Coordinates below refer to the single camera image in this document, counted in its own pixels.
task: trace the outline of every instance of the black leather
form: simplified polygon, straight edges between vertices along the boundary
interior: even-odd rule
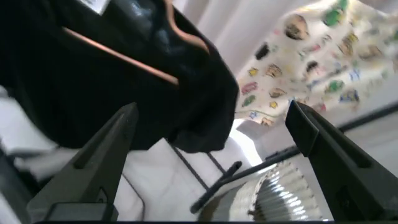
[[[136,102],[131,149],[168,138],[187,152],[220,150],[238,86],[212,44],[177,11],[175,20],[201,37],[210,54],[173,32],[162,0],[112,0],[102,16],[72,0],[0,1],[7,71],[0,82],[13,80],[10,88],[28,117],[63,147],[82,147],[120,107]],[[165,71],[180,85],[87,45],[62,26]]]

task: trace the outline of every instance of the patterned cloth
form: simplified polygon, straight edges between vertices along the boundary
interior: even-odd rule
[[[277,22],[238,82],[235,118],[266,126],[292,100],[356,109],[396,73],[398,16],[358,0],[323,0]]]

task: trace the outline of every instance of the laundry basket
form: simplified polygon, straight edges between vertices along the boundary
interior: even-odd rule
[[[215,197],[201,211],[199,221],[322,220],[305,177],[289,161],[264,175]]]

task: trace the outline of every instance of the white patterned fabric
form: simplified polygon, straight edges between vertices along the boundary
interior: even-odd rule
[[[322,2],[275,24],[238,75],[236,118],[271,126],[292,100],[319,112],[356,110],[396,74],[398,16],[358,0]]]

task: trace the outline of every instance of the black garment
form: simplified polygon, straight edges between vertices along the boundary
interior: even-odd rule
[[[238,86],[216,49],[179,12],[175,12],[178,27],[200,36],[210,56],[167,27],[160,16],[162,1],[150,1],[155,16],[148,18],[153,25],[147,38],[145,32],[133,32],[139,26],[118,31],[110,17],[74,1],[49,2],[0,1],[0,85],[14,90],[16,100],[46,136],[63,147],[82,147],[112,114],[133,101],[140,114],[131,149],[148,149],[160,138],[169,138],[187,152],[223,148]],[[60,26],[176,76],[180,85],[89,46]],[[169,45],[160,42],[165,38],[155,38],[158,35]]]

